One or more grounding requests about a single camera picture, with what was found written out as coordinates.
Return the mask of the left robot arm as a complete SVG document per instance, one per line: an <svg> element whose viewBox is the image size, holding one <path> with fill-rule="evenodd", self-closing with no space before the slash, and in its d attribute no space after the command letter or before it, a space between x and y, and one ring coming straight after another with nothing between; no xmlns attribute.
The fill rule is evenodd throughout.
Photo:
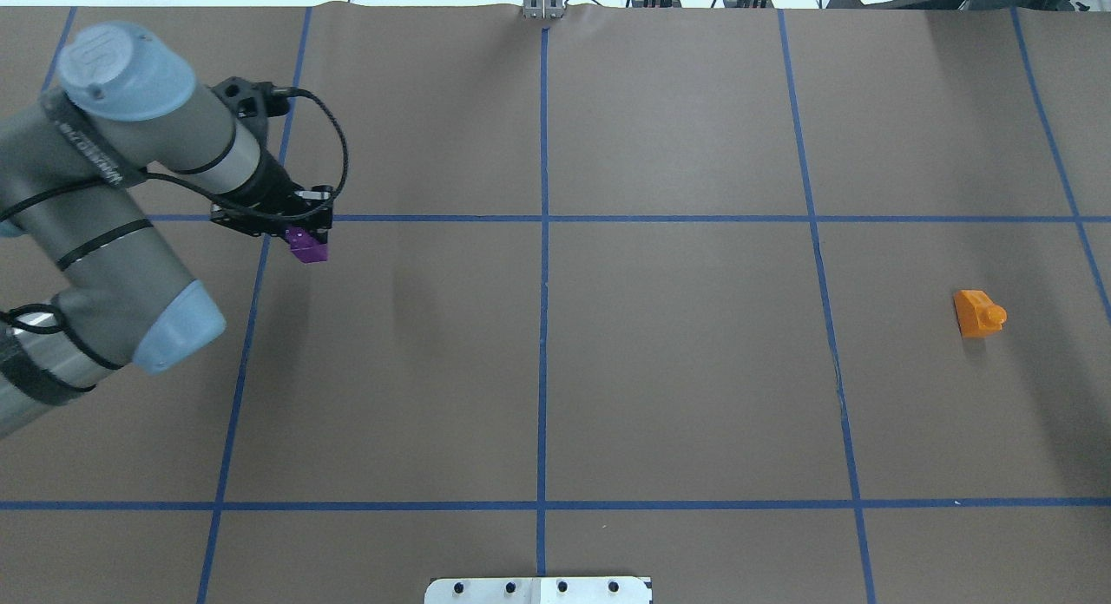
<svg viewBox="0 0 1111 604"><path fill-rule="evenodd" d="M267 124L319 98L300 87L194 68L138 23L108 20L60 49L58 85L3 119L3 236L36 241L68 286L3 312L3 436L61 409L128 365L163 373L226 331L131 190L167 182L206 198L209 219L328 259L349 177L302 187L267 149Z"/></svg>

